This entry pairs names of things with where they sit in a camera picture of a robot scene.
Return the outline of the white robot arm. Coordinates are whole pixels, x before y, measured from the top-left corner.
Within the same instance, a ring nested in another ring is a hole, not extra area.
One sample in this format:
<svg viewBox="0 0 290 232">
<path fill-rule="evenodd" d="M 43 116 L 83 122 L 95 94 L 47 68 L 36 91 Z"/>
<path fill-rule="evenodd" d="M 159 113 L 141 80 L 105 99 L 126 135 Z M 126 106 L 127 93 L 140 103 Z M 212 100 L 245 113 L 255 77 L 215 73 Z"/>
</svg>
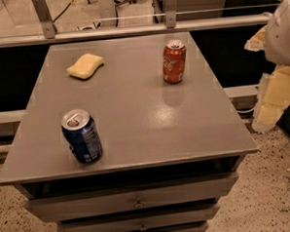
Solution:
<svg viewBox="0 0 290 232">
<path fill-rule="evenodd" d="M 290 65 L 290 0 L 282 0 L 267 23 L 265 55 L 274 64 Z"/>
</svg>

